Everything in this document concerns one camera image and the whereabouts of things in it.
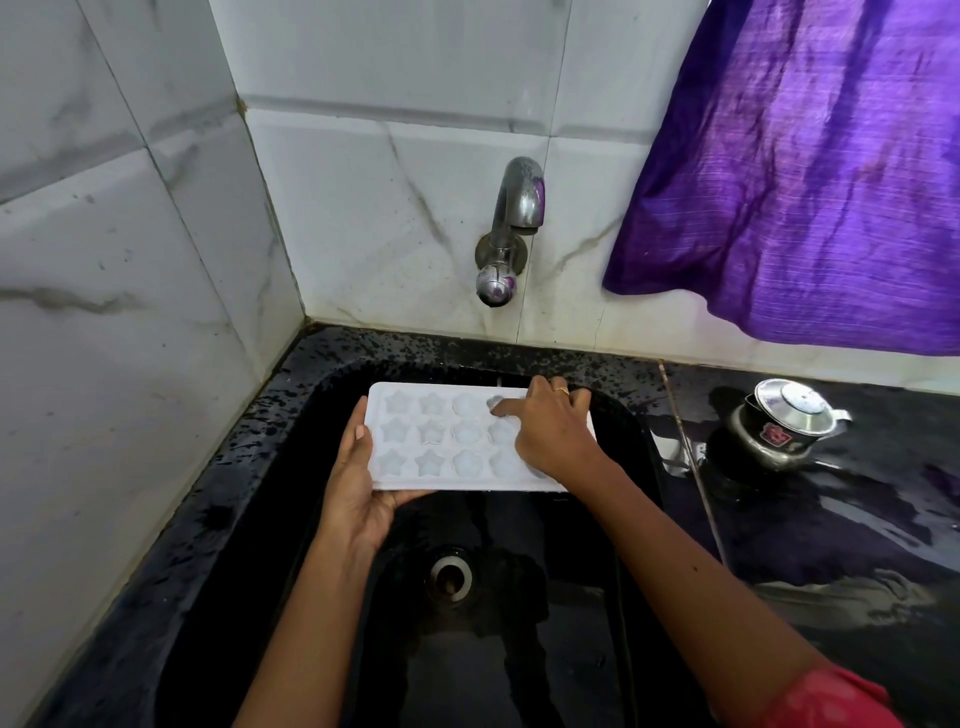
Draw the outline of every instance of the faucet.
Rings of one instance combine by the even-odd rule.
[[[490,232],[480,238],[473,259],[480,269],[477,296],[490,308],[510,302],[516,277],[527,264],[527,244],[521,235],[533,235],[543,225],[546,188],[543,170],[529,157],[511,159],[496,196]]]

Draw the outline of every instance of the drain strainer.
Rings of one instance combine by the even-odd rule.
[[[473,586],[473,571],[459,556],[444,556],[430,568],[430,593],[440,601],[462,601]]]

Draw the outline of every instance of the ice cube tray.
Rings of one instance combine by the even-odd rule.
[[[376,382],[365,420],[373,433],[373,488],[563,491],[516,454],[520,420],[490,413],[494,398],[526,394],[513,387]],[[587,427],[593,434],[589,416]]]

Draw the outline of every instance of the pink sleeve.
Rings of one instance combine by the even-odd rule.
[[[759,728],[903,728],[881,686],[841,667],[807,673],[764,714]]]

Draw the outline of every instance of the black sink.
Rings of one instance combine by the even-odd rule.
[[[527,384],[497,372],[384,363],[315,393],[184,620],[157,689],[156,725],[232,722],[317,527],[349,412],[381,380]],[[660,503],[640,421],[603,393],[594,393],[591,412],[604,451]],[[458,492],[398,512],[373,565],[343,722],[714,725],[575,498]]]

